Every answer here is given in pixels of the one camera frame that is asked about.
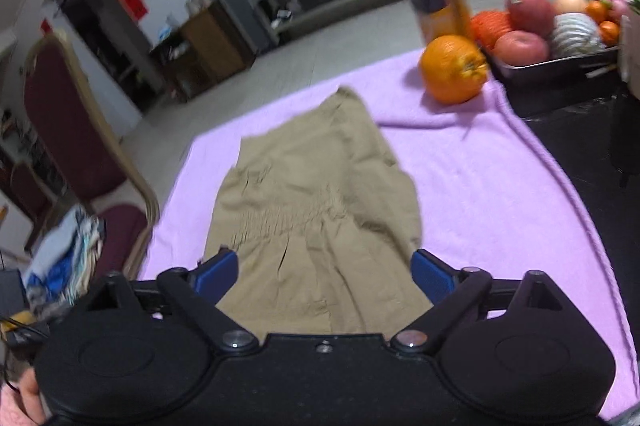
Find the khaki shorts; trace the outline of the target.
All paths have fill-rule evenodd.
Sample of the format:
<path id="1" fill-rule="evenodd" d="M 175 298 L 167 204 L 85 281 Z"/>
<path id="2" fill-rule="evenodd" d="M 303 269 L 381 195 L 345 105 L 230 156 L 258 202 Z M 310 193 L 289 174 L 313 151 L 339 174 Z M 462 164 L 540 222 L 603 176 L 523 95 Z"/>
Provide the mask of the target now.
<path id="1" fill-rule="evenodd" d="M 242 141 L 218 191 L 205 253 L 234 250 L 219 308 L 258 337 L 392 336 L 431 308 L 410 259 L 416 187 L 352 90 Z"/>

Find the stack of folded clothes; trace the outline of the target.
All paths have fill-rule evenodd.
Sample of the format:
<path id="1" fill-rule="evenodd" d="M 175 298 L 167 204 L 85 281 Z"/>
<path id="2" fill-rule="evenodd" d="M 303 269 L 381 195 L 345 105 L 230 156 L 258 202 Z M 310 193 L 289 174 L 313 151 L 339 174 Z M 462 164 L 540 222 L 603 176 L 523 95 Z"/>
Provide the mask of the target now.
<path id="1" fill-rule="evenodd" d="M 52 316 L 70 308 L 88 292 L 104 240 L 105 222 L 81 205 L 73 206 L 44 236 L 23 273 L 35 316 Z"/>

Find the pink fleece blanket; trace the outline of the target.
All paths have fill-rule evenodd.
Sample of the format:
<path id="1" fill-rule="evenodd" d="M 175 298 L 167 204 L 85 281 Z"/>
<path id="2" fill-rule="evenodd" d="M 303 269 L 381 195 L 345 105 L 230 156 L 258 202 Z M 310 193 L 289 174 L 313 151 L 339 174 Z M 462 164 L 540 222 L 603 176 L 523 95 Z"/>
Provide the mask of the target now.
<path id="1" fill-rule="evenodd" d="M 196 138 L 154 230 L 141 274 L 192 268 L 205 253 L 218 191 L 244 139 L 352 90 L 416 187 L 422 242 L 456 267 L 498 278 L 549 273 L 612 350 L 613 388 L 602 413 L 639 400 L 634 339 L 600 235 L 564 170 L 490 80 L 472 100 L 442 105 L 427 94 L 416 52 L 320 82 Z"/>

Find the large orange fruit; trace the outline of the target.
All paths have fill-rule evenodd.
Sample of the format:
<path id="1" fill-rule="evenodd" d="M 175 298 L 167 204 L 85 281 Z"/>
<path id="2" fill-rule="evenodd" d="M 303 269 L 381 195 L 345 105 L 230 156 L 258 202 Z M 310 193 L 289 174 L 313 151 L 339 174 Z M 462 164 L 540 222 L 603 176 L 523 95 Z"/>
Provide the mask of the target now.
<path id="1" fill-rule="evenodd" d="M 489 65 L 472 40 L 445 35 L 426 46 L 419 70 L 426 92 L 441 104 L 453 105 L 468 102 L 482 92 Z"/>

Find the metal fruit tray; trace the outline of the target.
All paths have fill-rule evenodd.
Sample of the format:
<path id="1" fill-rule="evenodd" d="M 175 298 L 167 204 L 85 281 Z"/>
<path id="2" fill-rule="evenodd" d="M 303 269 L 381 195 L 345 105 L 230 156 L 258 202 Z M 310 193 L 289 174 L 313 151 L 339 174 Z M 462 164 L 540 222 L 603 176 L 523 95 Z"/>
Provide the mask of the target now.
<path id="1" fill-rule="evenodd" d="M 612 97 L 620 83 L 618 50 L 613 47 L 527 66 L 508 65 L 488 53 L 485 56 L 513 111 L 525 118 Z"/>

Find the brown wooden cabinet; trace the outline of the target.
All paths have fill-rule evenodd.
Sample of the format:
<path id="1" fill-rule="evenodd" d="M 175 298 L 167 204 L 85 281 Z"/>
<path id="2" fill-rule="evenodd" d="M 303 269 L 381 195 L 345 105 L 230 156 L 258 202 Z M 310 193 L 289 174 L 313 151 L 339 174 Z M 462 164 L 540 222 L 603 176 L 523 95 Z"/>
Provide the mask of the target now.
<path id="1" fill-rule="evenodd" d="M 150 58 L 179 102 L 189 102 L 250 68 L 256 54 L 215 0 L 159 42 Z"/>

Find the red apple front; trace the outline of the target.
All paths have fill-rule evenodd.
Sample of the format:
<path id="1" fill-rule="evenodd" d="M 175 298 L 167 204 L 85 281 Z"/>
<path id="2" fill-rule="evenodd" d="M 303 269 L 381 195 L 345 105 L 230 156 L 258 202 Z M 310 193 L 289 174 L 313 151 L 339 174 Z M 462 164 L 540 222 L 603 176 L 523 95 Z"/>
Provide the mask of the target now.
<path id="1" fill-rule="evenodd" d="M 511 30 L 496 41 L 492 55 L 511 66 L 529 66 L 547 61 L 550 50 L 540 36 L 524 30 Z"/>

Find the red apple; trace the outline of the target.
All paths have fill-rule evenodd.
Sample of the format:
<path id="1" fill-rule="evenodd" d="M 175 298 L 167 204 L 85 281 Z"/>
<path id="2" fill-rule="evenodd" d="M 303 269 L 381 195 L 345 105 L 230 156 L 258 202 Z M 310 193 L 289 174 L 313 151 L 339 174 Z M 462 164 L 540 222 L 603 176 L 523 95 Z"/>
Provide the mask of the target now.
<path id="1" fill-rule="evenodd" d="M 506 12 L 514 30 L 547 38 L 554 27 L 555 10 L 548 0 L 506 0 Z"/>
<path id="2" fill-rule="evenodd" d="M 550 50 L 540 36 L 524 30 L 511 30 L 496 41 L 492 55 L 511 66 L 529 66 L 547 61 Z"/>

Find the white wrapped fruit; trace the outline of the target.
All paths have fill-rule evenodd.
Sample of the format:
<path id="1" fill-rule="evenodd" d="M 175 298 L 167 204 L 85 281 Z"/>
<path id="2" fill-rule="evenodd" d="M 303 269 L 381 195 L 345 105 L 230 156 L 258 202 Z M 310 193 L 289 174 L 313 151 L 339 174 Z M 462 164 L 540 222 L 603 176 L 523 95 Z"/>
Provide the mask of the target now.
<path id="1" fill-rule="evenodd" d="M 578 12 L 563 13 L 554 18 L 549 45 L 555 58 L 582 56 L 604 48 L 597 23 Z"/>

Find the red apple back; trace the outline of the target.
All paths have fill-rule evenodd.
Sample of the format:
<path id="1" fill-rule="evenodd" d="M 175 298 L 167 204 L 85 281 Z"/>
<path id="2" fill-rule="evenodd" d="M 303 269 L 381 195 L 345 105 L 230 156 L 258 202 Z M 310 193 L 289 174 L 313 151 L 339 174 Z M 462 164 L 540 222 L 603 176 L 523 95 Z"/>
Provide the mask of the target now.
<path id="1" fill-rule="evenodd" d="M 547 38 L 554 27 L 555 10 L 548 0 L 506 0 L 506 12 L 514 30 Z"/>

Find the maroon chair with gold frame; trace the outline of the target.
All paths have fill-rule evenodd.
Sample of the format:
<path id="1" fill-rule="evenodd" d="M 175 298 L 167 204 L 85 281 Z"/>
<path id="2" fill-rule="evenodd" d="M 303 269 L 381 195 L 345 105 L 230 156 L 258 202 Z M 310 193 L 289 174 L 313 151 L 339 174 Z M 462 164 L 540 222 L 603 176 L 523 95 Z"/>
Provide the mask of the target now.
<path id="1" fill-rule="evenodd" d="M 143 207 L 119 203 L 99 210 L 106 224 L 97 278 L 118 271 L 133 280 L 160 216 L 157 197 L 120 145 L 94 97 L 87 75 L 62 32 L 42 36 L 24 64 L 24 108 L 43 149 L 88 212 L 99 198 L 131 184 Z"/>

